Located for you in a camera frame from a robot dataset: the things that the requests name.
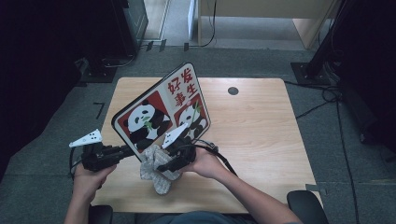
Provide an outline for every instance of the person's right forearm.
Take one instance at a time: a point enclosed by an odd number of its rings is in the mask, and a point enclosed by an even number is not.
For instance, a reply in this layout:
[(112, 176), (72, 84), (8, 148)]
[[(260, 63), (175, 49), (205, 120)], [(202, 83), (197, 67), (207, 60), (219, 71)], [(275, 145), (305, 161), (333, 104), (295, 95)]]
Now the person's right forearm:
[(301, 223), (289, 208), (255, 189), (228, 170), (219, 171), (215, 179), (223, 184), (259, 223)]

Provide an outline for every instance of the black chair armrest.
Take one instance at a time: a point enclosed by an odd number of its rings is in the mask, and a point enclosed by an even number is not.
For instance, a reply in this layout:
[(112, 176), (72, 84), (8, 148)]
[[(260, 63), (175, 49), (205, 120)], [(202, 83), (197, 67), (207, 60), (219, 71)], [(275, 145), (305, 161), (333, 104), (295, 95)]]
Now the black chair armrest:
[(91, 206), (88, 222), (90, 224), (111, 224), (113, 220), (113, 208), (110, 205)]
[(329, 224), (317, 196), (311, 191), (291, 191), (288, 193), (287, 199), (290, 210), (304, 224)]

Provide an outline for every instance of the person's left forearm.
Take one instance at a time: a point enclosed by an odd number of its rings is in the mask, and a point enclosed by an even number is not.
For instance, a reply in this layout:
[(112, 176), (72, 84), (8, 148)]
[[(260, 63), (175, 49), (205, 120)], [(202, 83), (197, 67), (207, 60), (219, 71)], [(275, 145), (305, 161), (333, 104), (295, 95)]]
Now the person's left forearm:
[(88, 224), (88, 213), (90, 210), (90, 203), (83, 201), (81, 198), (73, 196), (67, 210), (64, 224)]

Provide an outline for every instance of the person's right hand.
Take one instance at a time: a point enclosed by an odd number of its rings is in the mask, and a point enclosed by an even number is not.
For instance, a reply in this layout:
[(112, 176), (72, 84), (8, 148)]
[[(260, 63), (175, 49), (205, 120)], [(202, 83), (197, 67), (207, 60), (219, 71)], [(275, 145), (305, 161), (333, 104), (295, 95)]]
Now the person's right hand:
[(218, 157), (204, 150), (196, 148), (195, 161), (179, 170), (180, 172), (195, 172), (206, 178), (216, 179), (220, 173), (228, 170), (221, 164)]

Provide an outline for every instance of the crumpled cloth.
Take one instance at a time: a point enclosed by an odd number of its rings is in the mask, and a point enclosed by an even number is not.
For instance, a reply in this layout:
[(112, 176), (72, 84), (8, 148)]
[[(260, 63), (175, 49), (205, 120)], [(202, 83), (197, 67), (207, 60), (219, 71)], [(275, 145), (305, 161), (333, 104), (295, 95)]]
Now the crumpled cloth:
[(140, 178), (145, 180), (152, 180), (155, 191), (160, 195), (165, 195), (169, 192), (172, 181), (177, 180), (181, 173), (178, 171), (160, 172), (157, 167), (164, 165), (173, 158), (168, 156), (164, 150), (157, 145), (152, 145), (144, 151), (145, 161), (140, 165)]

